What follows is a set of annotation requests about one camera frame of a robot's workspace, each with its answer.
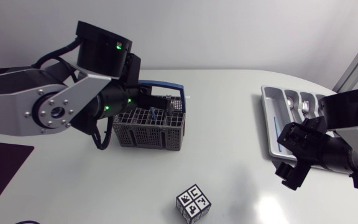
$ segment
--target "cutlery tray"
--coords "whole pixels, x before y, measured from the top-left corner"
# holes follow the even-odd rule
[[[305,119],[302,113],[302,102],[309,101],[309,118],[322,116],[318,106],[318,100],[325,97],[319,93],[290,90],[274,86],[262,86],[262,105],[265,111],[269,153],[273,157],[296,160],[292,152],[279,145],[277,138],[284,126],[291,122],[302,123]],[[287,103],[287,97],[293,100],[291,109]]]

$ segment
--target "cube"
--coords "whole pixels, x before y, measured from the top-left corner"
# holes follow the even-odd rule
[[[193,224],[209,212],[211,202],[195,184],[177,196],[177,208],[187,224]]]

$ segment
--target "white table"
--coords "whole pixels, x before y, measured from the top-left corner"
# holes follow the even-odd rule
[[[100,151],[73,128],[48,136],[0,135],[0,142],[35,146],[0,196],[0,223],[183,224],[175,197],[194,183],[212,203],[199,224],[358,223],[351,178],[313,169],[292,191],[274,174],[267,152],[261,85],[331,90],[256,70],[143,70],[140,78],[185,86],[181,151],[121,147],[115,136]]]

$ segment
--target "spoon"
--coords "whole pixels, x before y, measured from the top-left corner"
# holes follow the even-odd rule
[[[288,103],[288,106],[290,107],[290,109],[292,109],[293,108],[293,100],[289,96],[287,96],[287,103]]]

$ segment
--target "blue handle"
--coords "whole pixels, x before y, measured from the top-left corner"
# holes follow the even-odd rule
[[[181,111],[186,113],[186,103],[185,103],[185,87],[176,83],[153,81],[153,80],[139,80],[140,84],[156,86],[162,88],[169,88],[172,90],[178,90],[180,92],[180,101],[181,101]]]

